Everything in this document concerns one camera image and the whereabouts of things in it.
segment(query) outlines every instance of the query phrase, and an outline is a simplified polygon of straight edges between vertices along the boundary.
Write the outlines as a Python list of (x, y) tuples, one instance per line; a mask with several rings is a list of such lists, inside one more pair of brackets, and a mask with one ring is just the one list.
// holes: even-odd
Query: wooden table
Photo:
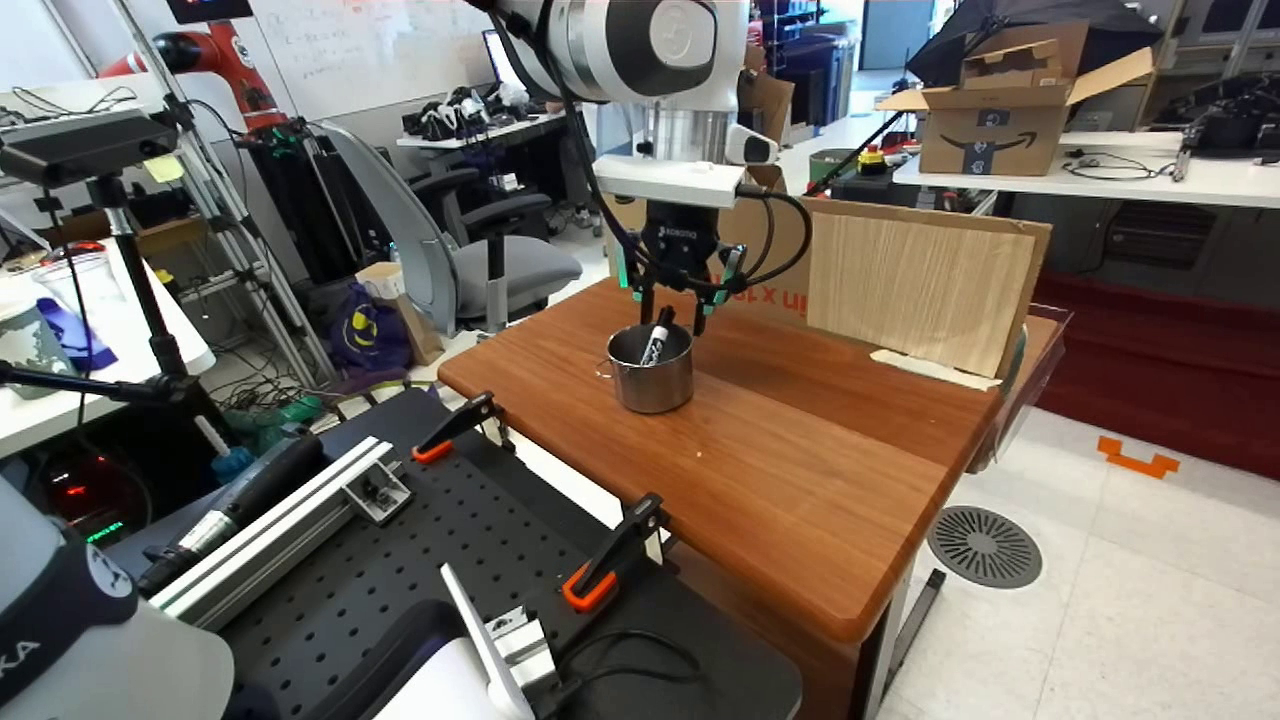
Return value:
[(513, 428), (609, 491), (662, 491), (672, 534), (748, 597), (739, 615), (778, 643), (832, 649), (794, 654), (810, 665), (806, 715), (847, 715), (860, 643), (890, 615), (1000, 392), (907, 377), (860, 344), (724, 307), (697, 340), (691, 405), (632, 417), (603, 370), (603, 340), (629, 323), (629, 294), (595, 284), (447, 361), (440, 381), (497, 392)]

